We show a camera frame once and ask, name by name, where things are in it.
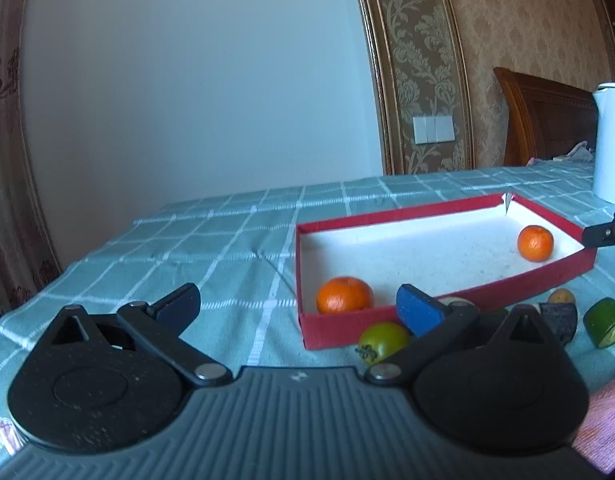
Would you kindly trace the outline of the pink towel right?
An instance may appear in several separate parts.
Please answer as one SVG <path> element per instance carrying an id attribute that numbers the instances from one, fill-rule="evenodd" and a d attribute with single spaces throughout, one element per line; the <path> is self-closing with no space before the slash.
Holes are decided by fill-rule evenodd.
<path id="1" fill-rule="evenodd" d="M 592 394 L 573 448 L 604 474 L 615 469 L 615 378 Z"/>

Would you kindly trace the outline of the red cardboard box tray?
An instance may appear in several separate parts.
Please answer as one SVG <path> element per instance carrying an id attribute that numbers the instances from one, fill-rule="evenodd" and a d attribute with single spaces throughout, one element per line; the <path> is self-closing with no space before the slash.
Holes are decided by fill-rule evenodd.
<path id="1" fill-rule="evenodd" d="M 526 226 L 554 237 L 544 262 L 521 257 Z M 356 344 L 370 325 L 394 322 L 399 287 L 455 296 L 490 312 L 537 296 L 592 270 L 596 249 L 582 245 L 580 226 L 513 193 L 451 200 L 351 217 L 301 223 L 296 232 L 298 318 L 304 347 Z M 373 309 L 319 314 L 318 289 L 338 276 L 365 281 Z"/>

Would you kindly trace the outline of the dark cylinder with cork top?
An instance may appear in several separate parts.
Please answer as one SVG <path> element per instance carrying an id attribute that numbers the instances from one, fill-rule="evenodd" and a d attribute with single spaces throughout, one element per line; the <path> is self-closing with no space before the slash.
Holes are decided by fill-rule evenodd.
<path id="1" fill-rule="evenodd" d="M 465 298 L 446 296 L 439 298 L 440 304 L 443 304 L 445 310 L 453 310 L 459 307 L 475 307 L 475 304 Z"/>

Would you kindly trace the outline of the orange tangerine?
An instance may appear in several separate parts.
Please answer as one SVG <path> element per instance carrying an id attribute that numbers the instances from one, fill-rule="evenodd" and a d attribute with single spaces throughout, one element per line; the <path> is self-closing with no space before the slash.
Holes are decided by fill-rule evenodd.
<path id="1" fill-rule="evenodd" d="M 373 309 L 373 289 L 353 276 L 338 276 L 326 282 L 316 295 L 319 314 L 334 315 Z"/>
<path id="2" fill-rule="evenodd" d="M 525 260 L 547 261 L 554 251 L 553 234 L 542 226 L 526 226 L 518 235 L 517 249 Z"/>

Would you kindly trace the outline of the white wall switch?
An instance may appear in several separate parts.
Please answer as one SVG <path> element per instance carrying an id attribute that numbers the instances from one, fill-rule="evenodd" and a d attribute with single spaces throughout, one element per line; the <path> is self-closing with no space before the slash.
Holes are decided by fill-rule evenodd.
<path id="1" fill-rule="evenodd" d="M 454 120 L 451 115 L 414 116 L 413 131 L 416 145 L 455 141 Z"/>

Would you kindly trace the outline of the wooden headboard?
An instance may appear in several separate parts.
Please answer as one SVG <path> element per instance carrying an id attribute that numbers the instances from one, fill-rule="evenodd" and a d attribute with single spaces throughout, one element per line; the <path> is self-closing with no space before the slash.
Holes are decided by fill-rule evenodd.
<path id="1" fill-rule="evenodd" d="M 598 108 L 592 92 L 504 67 L 494 74 L 508 104 L 505 165 L 551 159 L 581 142 L 596 147 Z"/>

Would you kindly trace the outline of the green cucumber piece right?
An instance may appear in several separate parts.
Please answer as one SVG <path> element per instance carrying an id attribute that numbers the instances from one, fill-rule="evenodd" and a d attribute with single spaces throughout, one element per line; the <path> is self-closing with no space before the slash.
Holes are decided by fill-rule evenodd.
<path id="1" fill-rule="evenodd" d="M 597 349 L 615 344 L 615 300 L 606 297 L 597 301 L 585 313 L 583 324 Z"/>

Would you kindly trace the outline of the green tomato rear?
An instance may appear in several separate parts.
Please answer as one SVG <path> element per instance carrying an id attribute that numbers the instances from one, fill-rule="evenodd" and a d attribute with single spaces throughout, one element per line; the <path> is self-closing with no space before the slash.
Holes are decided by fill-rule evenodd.
<path id="1" fill-rule="evenodd" d="M 411 338 L 411 333 L 400 324 L 373 324 L 359 336 L 356 353 L 365 365 L 372 366 L 405 348 Z"/>

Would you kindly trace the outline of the white electric kettle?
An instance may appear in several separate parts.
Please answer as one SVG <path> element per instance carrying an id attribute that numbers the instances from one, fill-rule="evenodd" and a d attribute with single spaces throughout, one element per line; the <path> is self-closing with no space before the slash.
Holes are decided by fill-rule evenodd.
<path id="1" fill-rule="evenodd" d="M 593 98 L 598 110 L 593 192 L 615 205 L 615 82 L 600 84 Z"/>

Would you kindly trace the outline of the pink towel left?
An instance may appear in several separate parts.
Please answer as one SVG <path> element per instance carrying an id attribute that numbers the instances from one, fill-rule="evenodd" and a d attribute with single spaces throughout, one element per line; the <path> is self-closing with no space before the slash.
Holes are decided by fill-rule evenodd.
<path id="1" fill-rule="evenodd" d="M 0 418 L 0 442 L 10 456 L 16 455 L 24 447 L 23 437 L 15 424 L 6 417 Z"/>

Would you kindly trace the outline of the pink towel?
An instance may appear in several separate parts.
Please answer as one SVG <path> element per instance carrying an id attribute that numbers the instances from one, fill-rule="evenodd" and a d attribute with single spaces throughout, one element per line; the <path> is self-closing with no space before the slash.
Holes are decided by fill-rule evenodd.
<path id="1" fill-rule="evenodd" d="M 615 469 L 615 378 L 592 394 L 573 448 L 604 474 Z"/>
<path id="2" fill-rule="evenodd" d="M 15 424 L 6 417 L 0 418 L 0 442 L 10 456 L 16 455 L 24 447 L 23 437 Z"/>

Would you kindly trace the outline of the dark eggplant piece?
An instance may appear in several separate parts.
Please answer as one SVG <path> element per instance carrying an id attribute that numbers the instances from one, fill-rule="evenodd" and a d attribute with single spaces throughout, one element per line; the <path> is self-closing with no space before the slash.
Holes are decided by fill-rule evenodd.
<path id="1" fill-rule="evenodd" d="M 577 332 L 577 324 L 579 324 L 577 306 L 573 302 L 566 302 L 565 304 L 540 302 L 539 304 L 532 304 L 532 307 L 539 312 L 543 321 L 564 347 L 573 341 Z"/>

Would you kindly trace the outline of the small brown longan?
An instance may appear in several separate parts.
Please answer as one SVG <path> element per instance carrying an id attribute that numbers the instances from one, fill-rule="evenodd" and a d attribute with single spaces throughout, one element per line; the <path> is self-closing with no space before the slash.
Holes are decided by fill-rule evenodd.
<path id="1" fill-rule="evenodd" d="M 547 302 L 549 304 L 575 304 L 577 300 L 571 290 L 558 288 L 549 295 Z"/>

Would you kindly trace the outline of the teal plaid tablecloth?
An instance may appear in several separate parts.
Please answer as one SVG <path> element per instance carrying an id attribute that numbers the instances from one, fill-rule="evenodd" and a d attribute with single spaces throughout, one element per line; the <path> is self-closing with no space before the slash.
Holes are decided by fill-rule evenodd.
<path id="1" fill-rule="evenodd" d="M 52 318 L 67 304 L 111 313 L 132 300 L 152 302 L 195 284 L 198 318 L 184 339 L 230 368 L 350 365 L 352 347 L 309 351 L 297 304 L 294 241 L 300 224 L 408 206 L 510 192 L 578 226 L 608 222 L 614 206 L 592 191 L 581 162 L 541 162 L 367 178 L 171 204 L 136 219 L 42 292 L 0 318 L 0 420 L 7 390 Z"/>

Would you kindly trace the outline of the ornate gold wall panel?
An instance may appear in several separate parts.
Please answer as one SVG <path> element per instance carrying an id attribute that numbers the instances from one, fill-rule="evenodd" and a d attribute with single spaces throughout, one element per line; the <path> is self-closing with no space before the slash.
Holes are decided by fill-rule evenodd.
<path id="1" fill-rule="evenodd" d="M 386 174 L 475 166 L 463 46 L 451 0 L 358 0 Z M 413 117 L 451 115 L 455 141 L 414 143 Z"/>

